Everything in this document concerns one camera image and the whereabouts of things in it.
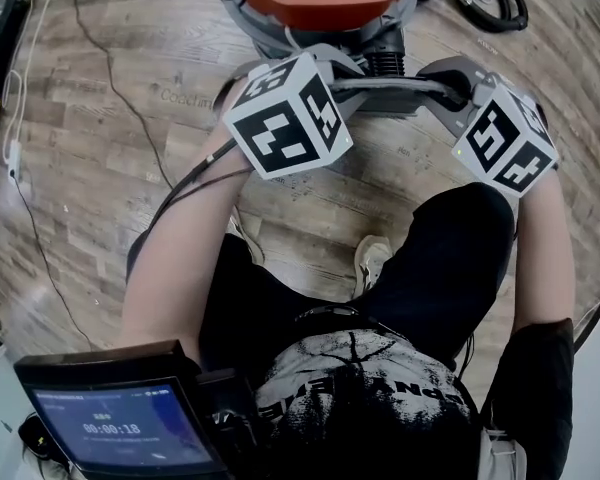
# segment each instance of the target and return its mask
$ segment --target sneaker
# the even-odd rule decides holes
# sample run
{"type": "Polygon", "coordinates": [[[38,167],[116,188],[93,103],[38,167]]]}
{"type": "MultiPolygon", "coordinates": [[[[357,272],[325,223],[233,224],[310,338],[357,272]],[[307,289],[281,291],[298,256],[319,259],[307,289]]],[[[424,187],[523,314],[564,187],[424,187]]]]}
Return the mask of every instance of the sneaker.
{"type": "Polygon", "coordinates": [[[249,251],[251,252],[251,260],[256,265],[262,266],[264,265],[264,253],[260,246],[255,242],[253,238],[249,236],[249,234],[242,227],[242,221],[240,220],[240,212],[238,212],[237,207],[233,207],[231,211],[231,218],[229,219],[229,224],[227,225],[227,233],[233,236],[237,236],[238,238],[242,238],[245,242],[247,242],[247,246],[249,247],[249,251]]]}
{"type": "Polygon", "coordinates": [[[356,249],[356,289],[353,298],[360,297],[376,284],[384,262],[393,256],[389,240],[382,236],[365,237],[356,249]]]}

